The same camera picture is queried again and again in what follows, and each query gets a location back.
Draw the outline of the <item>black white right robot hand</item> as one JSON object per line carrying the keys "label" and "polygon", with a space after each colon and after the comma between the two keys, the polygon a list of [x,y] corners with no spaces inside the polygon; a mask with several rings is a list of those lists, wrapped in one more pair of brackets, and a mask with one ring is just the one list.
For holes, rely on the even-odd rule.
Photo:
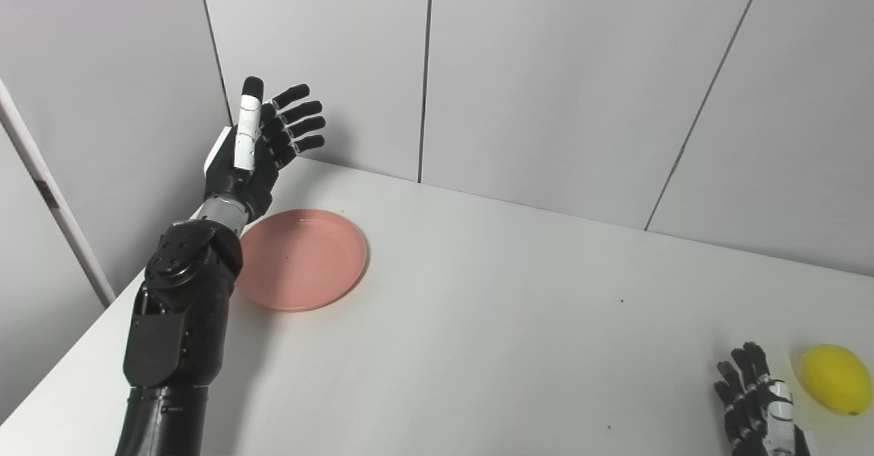
{"label": "black white right robot hand", "polygon": [[723,403],[731,455],[810,455],[805,431],[795,422],[789,385],[771,374],[767,354],[755,342],[731,350],[718,362],[713,388]]}

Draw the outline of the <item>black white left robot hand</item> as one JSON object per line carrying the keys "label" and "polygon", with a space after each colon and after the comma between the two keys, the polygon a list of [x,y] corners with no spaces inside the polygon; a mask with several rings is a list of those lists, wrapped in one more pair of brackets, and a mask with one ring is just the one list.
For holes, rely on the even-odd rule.
{"label": "black white left robot hand", "polygon": [[324,105],[309,96],[303,83],[266,99],[262,79],[244,80],[237,123],[222,130],[206,158],[206,201],[237,202],[247,225],[264,216],[280,170],[326,142]]}

